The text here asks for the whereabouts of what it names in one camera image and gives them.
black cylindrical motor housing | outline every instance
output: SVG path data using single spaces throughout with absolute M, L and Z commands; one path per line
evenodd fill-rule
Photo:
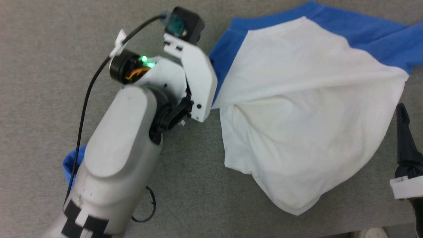
M 109 67 L 110 76 L 122 84 L 134 83 L 135 81 L 129 81 L 125 77 L 127 73 L 142 66 L 139 59 L 139 55 L 124 49 L 120 55 L 113 57 Z

green led light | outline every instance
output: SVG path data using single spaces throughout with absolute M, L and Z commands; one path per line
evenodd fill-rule
M 150 62 L 147 64 L 147 67 L 153 68 L 154 66 L 156 66 L 156 63 L 154 62 Z

raglan shirt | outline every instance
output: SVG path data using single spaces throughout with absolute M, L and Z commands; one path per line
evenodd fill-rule
M 233 19 L 210 58 L 225 166 L 299 215 L 375 153 L 423 64 L 423 23 L 308 2 Z

blue fabric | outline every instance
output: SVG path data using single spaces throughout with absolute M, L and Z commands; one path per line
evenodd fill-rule
M 79 153 L 78 153 L 78 161 L 77 161 L 77 171 L 79 166 L 82 163 L 82 160 L 84 159 L 84 154 L 85 154 L 85 147 L 86 146 L 82 146 L 79 149 Z M 77 153 L 76 150 L 70 152 L 65 160 L 63 161 L 63 171 L 65 172 L 65 177 L 66 177 L 66 182 L 67 184 L 69 184 L 69 182 L 71 181 L 71 174 L 72 174 L 72 169 L 74 167 L 74 162 L 75 162 L 75 157 L 76 157 Z
M 423 23 L 406 26 L 310 1 L 270 16 L 232 20 L 210 53 L 218 81 L 214 99 L 249 30 L 274 26 L 304 16 L 323 29 L 345 37 L 352 48 L 367 51 L 382 64 L 402 68 L 408 74 L 414 66 L 423 64 Z

black cable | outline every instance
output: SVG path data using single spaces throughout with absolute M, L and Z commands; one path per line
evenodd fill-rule
M 135 217 L 131 216 L 131 219 L 133 221 L 135 221 L 135 222 L 146 222 L 146 221 L 149 221 L 154 216 L 154 214 L 156 213 L 156 197 L 154 196 L 153 190 L 151 188 L 149 188 L 147 186 L 146 189 L 148 189 L 148 191 L 150 191 L 151 199 L 153 200 L 151 202 L 151 204 L 153 204 L 153 212 L 150 214 L 149 217 L 147 217 L 144 220 L 137 220 Z
M 135 30 L 133 30 L 123 41 L 122 41 L 122 45 L 124 45 L 125 43 L 128 42 L 128 40 L 130 40 L 135 34 L 137 34 L 140 30 L 142 30 L 144 27 L 146 27 L 148 24 L 158 20 L 158 19 L 164 19 L 166 18 L 166 15 L 157 15 L 154 16 L 150 19 L 148 19 L 147 21 L 145 21 L 143 24 L 141 24 L 140 26 L 138 26 L 137 28 L 135 28 Z M 85 100 L 84 100 L 84 105 L 82 107 L 82 113 L 81 113 L 81 121 L 80 121 L 80 127 L 78 130 L 78 139 L 77 139 L 77 150 L 76 150 L 76 155 L 75 155 L 75 161 L 72 167 L 72 173 L 71 173 L 71 179 L 69 181 L 69 186 L 68 186 L 68 190 L 66 192 L 66 197 L 65 197 L 65 202 L 63 203 L 63 205 L 65 205 L 66 200 L 69 197 L 69 194 L 71 193 L 71 189 L 72 189 L 72 183 L 74 181 L 74 177 L 75 177 L 75 173 L 76 173 L 76 167 L 77 167 L 77 162 L 78 162 L 78 154 L 79 154 L 79 148 L 80 148 L 80 144 L 81 144 L 81 135 L 82 135 L 82 126 L 84 125 L 84 117 L 85 117 L 85 111 L 87 110 L 87 104 L 88 104 L 88 98 L 90 96 L 91 93 L 91 89 L 95 83 L 95 81 L 97 80 L 98 76 L 100 75 L 100 72 L 104 69 L 104 67 L 106 66 L 106 64 L 109 62 L 110 60 L 110 56 L 108 56 L 103 63 L 100 65 L 99 69 L 97 70 L 97 72 L 94 74 L 93 79 L 91 79 L 90 85 L 88 86 L 87 89 L 87 93 L 85 95 Z

